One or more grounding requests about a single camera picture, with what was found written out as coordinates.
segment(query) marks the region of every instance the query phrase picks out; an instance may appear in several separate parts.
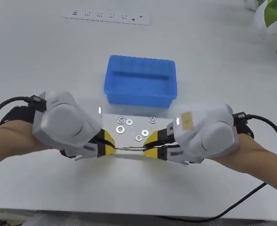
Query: white tabletop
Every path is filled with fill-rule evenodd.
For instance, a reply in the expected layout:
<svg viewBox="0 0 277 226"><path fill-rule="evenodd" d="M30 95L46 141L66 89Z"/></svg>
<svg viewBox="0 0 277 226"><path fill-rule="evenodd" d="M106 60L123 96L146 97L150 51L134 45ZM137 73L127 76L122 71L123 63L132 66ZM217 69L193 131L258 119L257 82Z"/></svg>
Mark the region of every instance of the white tabletop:
<svg viewBox="0 0 277 226"><path fill-rule="evenodd" d="M60 17L63 8L74 6L142 12L151 16L151 25ZM277 37L261 37L252 21L253 12L238 0L0 0L0 102L66 89L83 107L93 98L105 113L167 117L166 110L107 103L106 66L117 54L174 60L174 104L224 101L235 112L259 114L277 124ZM140 123L117 135L116 117L105 114L104 127L118 145L136 145L134 135L150 126L146 118L131 116ZM159 120L149 129L168 122ZM257 141L277 153L272 129L257 121L250 127ZM75 162L50 150L0 163L0 208L207 217L259 184L212 161L179 166L118 153ZM267 186L225 217L277 220L277 191Z"/></svg>

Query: wrist strap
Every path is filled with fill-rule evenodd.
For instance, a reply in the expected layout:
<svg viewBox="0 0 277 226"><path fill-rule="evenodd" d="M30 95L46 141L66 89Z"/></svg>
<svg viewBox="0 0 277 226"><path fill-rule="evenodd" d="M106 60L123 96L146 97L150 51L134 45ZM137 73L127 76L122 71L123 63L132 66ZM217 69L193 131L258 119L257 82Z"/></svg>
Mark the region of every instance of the wrist strap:
<svg viewBox="0 0 277 226"><path fill-rule="evenodd" d="M0 125L8 121L21 120L29 123L34 122L36 110L33 107L29 106L17 106L9 111L5 117L0 121Z"/></svg>
<svg viewBox="0 0 277 226"><path fill-rule="evenodd" d="M236 129L237 129L237 134L247 134L254 139L252 130L246 124L236 126Z"/></svg>

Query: black cable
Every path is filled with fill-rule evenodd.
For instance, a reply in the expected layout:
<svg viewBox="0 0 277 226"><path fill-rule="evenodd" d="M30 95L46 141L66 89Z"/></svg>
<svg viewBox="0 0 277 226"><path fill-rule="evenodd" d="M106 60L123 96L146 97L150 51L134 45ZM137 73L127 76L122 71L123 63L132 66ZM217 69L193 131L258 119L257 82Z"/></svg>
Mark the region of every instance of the black cable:
<svg viewBox="0 0 277 226"><path fill-rule="evenodd" d="M6 106L6 105L8 105L8 104L10 104L10 103L12 103L12 102L15 102L15 101L20 101L20 100L23 100L23 101L25 101L25 102L27 102L27 103L32 103L32 102L33 102L32 99L31 99L30 97L13 97L13 98L10 98L10 99L8 99L8 100L2 102L2 103L0 104L0 110L1 110L4 106ZM0 220L0 225L6 225L6 224L7 224L6 221Z"/></svg>
<svg viewBox="0 0 277 226"><path fill-rule="evenodd" d="M257 116L257 115L253 115L253 114L248 114L246 115L246 119L258 119L261 120L263 122L266 122L268 125L270 125L275 132L277 133L277 126L270 120L261 117L261 116ZM221 214L214 216L212 218L207 218L207 219L201 219L201 220L187 220L187 219L182 219L182 218L172 218L172 217L166 217L166 216L158 216L159 218L163 218L163 219L167 219L167 220L176 220L176 221L181 221L181 222L187 222L187 223L205 223L205 222L209 222L209 221L213 221L213 220L217 220L220 217L223 217L224 215L226 215L228 212L230 212L233 208L237 207L238 205L240 205L241 203L243 203L245 200L247 200L249 197L251 197L253 194L255 194L257 191L259 191L260 189L262 189L264 186L266 186L266 183L262 183L261 185L259 185L258 187L256 187L255 189L253 189L250 193L248 193L246 196L244 196L242 199L240 199L238 202L236 202L235 204L233 204L232 206L228 207L225 211L223 211Z"/></svg>
<svg viewBox="0 0 277 226"><path fill-rule="evenodd" d="M10 98L10 99L8 99L8 100L2 102L2 103L0 104L0 110L1 110L4 106L6 106L6 105L8 105L8 104L10 104L10 103L12 103L12 102L19 101L19 100L23 100L23 101L25 101L25 102L27 102L27 103L31 103L31 102L32 102L32 99L29 98L29 97L13 97L13 98Z"/></svg>

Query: blue plastic basket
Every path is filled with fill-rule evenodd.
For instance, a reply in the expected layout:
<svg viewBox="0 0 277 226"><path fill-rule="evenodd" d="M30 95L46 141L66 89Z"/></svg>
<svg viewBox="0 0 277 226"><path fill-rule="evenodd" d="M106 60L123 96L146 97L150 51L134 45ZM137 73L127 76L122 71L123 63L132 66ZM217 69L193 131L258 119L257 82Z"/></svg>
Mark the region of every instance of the blue plastic basket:
<svg viewBox="0 0 277 226"><path fill-rule="evenodd" d="M175 63L112 55L104 92L110 104L169 108L177 96Z"/></svg>

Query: electrical outlet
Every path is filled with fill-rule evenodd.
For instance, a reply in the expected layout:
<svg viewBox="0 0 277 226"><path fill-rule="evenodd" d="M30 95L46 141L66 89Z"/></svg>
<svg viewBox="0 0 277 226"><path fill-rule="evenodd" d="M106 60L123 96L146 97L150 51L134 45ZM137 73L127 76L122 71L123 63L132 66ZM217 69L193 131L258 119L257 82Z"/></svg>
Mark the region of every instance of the electrical outlet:
<svg viewBox="0 0 277 226"><path fill-rule="evenodd" d="M122 24L150 25L151 19L143 14L125 14L96 10L64 9L61 15L67 19L93 20Z"/></svg>

